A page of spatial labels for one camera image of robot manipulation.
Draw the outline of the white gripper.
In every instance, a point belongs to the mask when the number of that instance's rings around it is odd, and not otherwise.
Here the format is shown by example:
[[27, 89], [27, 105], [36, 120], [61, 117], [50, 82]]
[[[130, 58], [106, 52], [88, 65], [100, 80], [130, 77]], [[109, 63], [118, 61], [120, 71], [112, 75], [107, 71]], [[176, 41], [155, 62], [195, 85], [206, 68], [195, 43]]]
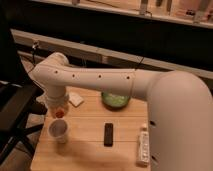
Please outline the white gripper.
[[48, 111], [53, 118], [56, 118], [55, 112], [57, 110], [63, 110], [65, 115], [67, 114], [69, 109], [68, 101], [69, 101], [69, 96], [67, 94], [59, 98], [51, 98], [51, 97], [45, 96], [45, 105], [48, 108]]

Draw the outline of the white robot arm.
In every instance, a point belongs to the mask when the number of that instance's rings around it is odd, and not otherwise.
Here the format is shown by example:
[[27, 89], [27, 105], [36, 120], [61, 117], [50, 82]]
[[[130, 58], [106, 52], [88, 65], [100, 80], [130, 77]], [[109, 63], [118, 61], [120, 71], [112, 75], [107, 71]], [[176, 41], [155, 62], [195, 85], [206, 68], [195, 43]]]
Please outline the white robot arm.
[[68, 100], [68, 86], [147, 103], [151, 171], [213, 171], [213, 95], [184, 71], [71, 68], [59, 52], [36, 65], [48, 107]]

